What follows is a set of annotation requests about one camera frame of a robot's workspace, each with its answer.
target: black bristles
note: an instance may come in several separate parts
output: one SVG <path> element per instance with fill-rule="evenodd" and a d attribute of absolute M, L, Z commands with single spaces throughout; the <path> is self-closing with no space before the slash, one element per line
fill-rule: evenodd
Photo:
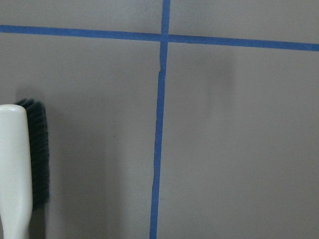
<path fill-rule="evenodd" d="M 45 107 L 34 99 L 23 99 L 15 104 L 25 108 L 28 120 L 35 211 L 49 199 L 49 145 Z"/>

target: brush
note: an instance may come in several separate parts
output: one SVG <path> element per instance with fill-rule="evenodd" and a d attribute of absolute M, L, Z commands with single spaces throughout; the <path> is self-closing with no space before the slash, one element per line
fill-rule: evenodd
<path fill-rule="evenodd" d="M 0 215 L 4 239 L 28 239 L 32 211 L 49 198 L 45 107 L 33 99 L 0 105 Z"/>

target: white brush handle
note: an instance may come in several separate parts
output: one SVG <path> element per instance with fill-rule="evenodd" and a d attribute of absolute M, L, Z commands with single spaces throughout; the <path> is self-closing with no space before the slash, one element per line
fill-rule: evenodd
<path fill-rule="evenodd" d="M 0 105 L 0 215 L 4 239 L 28 239 L 32 179 L 26 111 Z"/>

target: blue line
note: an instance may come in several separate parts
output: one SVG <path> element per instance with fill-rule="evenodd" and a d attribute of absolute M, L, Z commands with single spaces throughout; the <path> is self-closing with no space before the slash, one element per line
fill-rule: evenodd
<path fill-rule="evenodd" d="M 156 110 L 156 131 L 154 145 L 154 179 L 152 186 L 151 222 L 150 239 L 157 238 L 159 195 L 160 195 L 160 162 L 161 162 L 161 143 L 163 134 L 163 117 L 165 102 L 165 78 L 167 65 L 168 30 L 169 30 L 169 8 L 170 0 L 163 0 L 162 19 L 161 19 L 161 39 L 159 50 L 160 72 L 158 81 L 158 101 Z"/>
<path fill-rule="evenodd" d="M 266 41 L 266 40 L 205 37 L 205 36 L 183 36 L 183 35 L 169 35 L 168 41 L 177 42 L 177 43 L 194 43 L 194 44 L 223 45 L 223 46 L 245 46 L 245 47 L 303 50 L 303 51 L 319 51 L 319 44 L 285 42 L 285 41 Z"/>
<path fill-rule="evenodd" d="M 55 36 L 77 36 L 77 37 L 91 37 L 91 38 L 109 38 L 109 39 L 124 39 L 124 40 L 141 40 L 141 41 L 160 41 L 160 34 L 126 32 L 126 31 L 100 31 L 100 30 L 83 30 L 83 29 L 71 29 L 71 28 L 0 25 L 0 32 L 55 35 Z"/>

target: gray floor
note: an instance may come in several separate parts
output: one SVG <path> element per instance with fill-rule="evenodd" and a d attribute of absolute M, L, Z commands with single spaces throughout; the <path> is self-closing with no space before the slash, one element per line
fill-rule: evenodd
<path fill-rule="evenodd" d="M 160 33 L 161 0 L 0 2 L 0 24 Z M 319 43 L 319 2 L 171 1 L 170 33 Z M 44 101 L 30 239 L 147 239 L 160 43 L 0 33 L 0 104 Z M 319 238 L 319 53 L 169 43 L 158 239 Z"/>

